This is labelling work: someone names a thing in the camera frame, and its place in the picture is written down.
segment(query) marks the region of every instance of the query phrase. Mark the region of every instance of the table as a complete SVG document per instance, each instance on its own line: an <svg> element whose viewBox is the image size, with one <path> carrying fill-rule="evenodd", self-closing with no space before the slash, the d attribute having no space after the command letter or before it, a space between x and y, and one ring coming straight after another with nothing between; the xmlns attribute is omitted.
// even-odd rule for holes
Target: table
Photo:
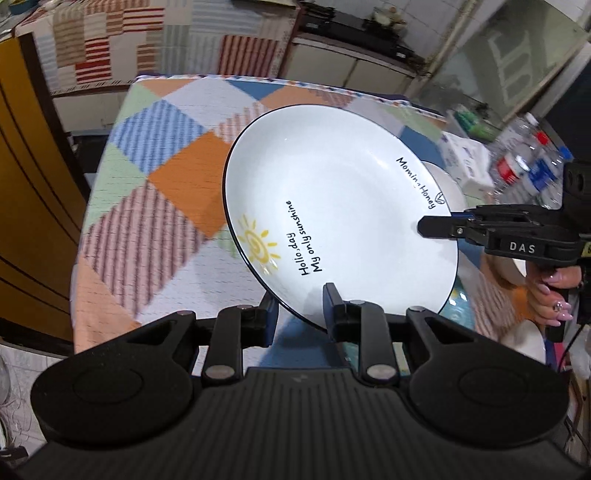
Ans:
<svg viewBox="0 0 591 480"><path fill-rule="evenodd" d="M264 290L225 222L222 173L252 120L298 103L363 115L443 166L434 142L444 121L404 100L287 80L140 77L111 132L86 212L72 294L78 352L176 310L214 317L260 301ZM518 320L511 298L480 271L480 248L460 242L460 249L458 276L475 328L496 339ZM244 365L331 365L338 359L327 344L324 333L281 309L274 345L248 349Z"/></svg>

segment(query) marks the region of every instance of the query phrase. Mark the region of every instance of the black cable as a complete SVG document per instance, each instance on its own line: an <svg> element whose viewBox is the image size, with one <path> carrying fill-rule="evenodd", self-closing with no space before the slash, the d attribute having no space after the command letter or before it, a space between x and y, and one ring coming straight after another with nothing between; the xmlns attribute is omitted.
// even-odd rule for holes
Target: black cable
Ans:
<svg viewBox="0 0 591 480"><path fill-rule="evenodd" d="M568 425L570 425L569 430L571 431L571 438L572 438L572 433L574 433L577 437L579 437L579 440L583 444L584 449L587 450L587 461L588 461L588 459L591 458L591 449L589 449L589 445L587 445L587 442L583 438L583 435L581 435L581 433L577 430L577 428L574 426L574 424L570 418L566 417L564 419L564 424L567 425L567 427L568 427Z"/></svg>
<svg viewBox="0 0 591 480"><path fill-rule="evenodd" d="M558 367L556 368L557 372L560 372L560 369L562 368L562 364L564 363L564 360L566 360L566 354L569 352L570 348L573 346L574 341L577 339L577 337L580 335L580 333L583 331L583 329L585 328L585 323L582 324L579 327L579 330L577 330L577 333L574 334L574 337L571 338L569 344L567 345L566 349L564 350L562 356L560 357L560 362L558 362Z"/></svg>

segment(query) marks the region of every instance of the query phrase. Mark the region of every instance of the bottle cap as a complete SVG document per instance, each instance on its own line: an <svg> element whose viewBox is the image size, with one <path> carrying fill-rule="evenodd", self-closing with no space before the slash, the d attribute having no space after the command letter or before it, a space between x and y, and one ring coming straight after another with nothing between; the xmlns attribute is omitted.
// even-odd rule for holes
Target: bottle cap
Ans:
<svg viewBox="0 0 591 480"><path fill-rule="evenodd" d="M550 139L548 138L548 135L546 135L544 132L537 132L535 137L538 139L538 141L543 146L546 146L550 143Z"/></svg>
<svg viewBox="0 0 591 480"><path fill-rule="evenodd" d="M560 152L560 156L565 159L565 160L572 160L573 159L573 154L570 152L570 150L566 147L559 147L558 151Z"/></svg>
<svg viewBox="0 0 591 480"><path fill-rule="evenodd" d="M531 125L533 125L534 127L537 127L540 123L536 120L536 118L529 112L527 112L525 115L525 120L527 120L527 122Z"/></svg>

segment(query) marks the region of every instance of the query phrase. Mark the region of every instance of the white cabinet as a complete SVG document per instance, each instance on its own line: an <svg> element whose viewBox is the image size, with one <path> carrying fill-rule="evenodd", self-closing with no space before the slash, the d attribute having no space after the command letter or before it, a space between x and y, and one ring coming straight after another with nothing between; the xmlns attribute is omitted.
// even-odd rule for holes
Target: white cabinet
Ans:
<svg viewBox="0 0 591 480"><path fill-rule="evenodd" d="M127 92L91 93L53 99L64 132L110 128Z"/></svg>
<svg viewBox="0 0 591 480"><path fill-rule="evenodd" d="M372 93L404 91L415 77L402 64L392 64L385 57L350 50L336 41L296 37L281 75L287 80L319 83Z"/></svg>
<svg viewBox="0 0 591 480"><path fill-rule="evenodd" d="M292 45L283 78L342 87L356 59L322 48Z"/></svg>
<svg viewBox="0 0 591 480"><path fill-rule="evenodd" d="M345 88L372 93L403 94L410 82L410 77L396 70L358 60Z"/></svg>

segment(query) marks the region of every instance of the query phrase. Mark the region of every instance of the finger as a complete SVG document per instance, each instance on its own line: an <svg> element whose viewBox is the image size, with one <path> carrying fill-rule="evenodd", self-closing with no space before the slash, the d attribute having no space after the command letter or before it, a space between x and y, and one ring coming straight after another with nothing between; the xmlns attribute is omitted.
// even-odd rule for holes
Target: finger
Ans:
<svg viewBox="0 0 591 480"><path fill-rule="evenodd" d="M539 315L534 315L532 320L534 322L538 323L539 325L547 325L549 327L559 327L560 326L560 322L558 320L548 320L543 317L540 317Z"/></svg>
<svg viewBox="0 0 591 480"><path fill-rule="evenodd" d="M540 305L552 309L556 308L557 310L572 311L573 308L570 303L566 302L560 293L550 290L547 285L533 282L529 278L525 279L525 285L527 286L528 291L531 292L535 301Z"/></svg>
<svg viewBox="0 0 591 480"><path fill-rule="evenodd" d="M543 280L555 288L575 288L581 283L582 278L581 267L575 265L573 267L559 268L551 275L545 275Z"/></svg>
<svg viewBox="0 0 591 480"><path fill-rule="evenodd" d="M546 305L540 304L530 291L528 291L527 293L527 301L530 304L531 308L534 310L534 314L539 315L539 317L545 319L546 321L560 320L562 322L565 322L573 319L569 311L566 309L557 312L554 310L553 307L548 307Z"/></svg>

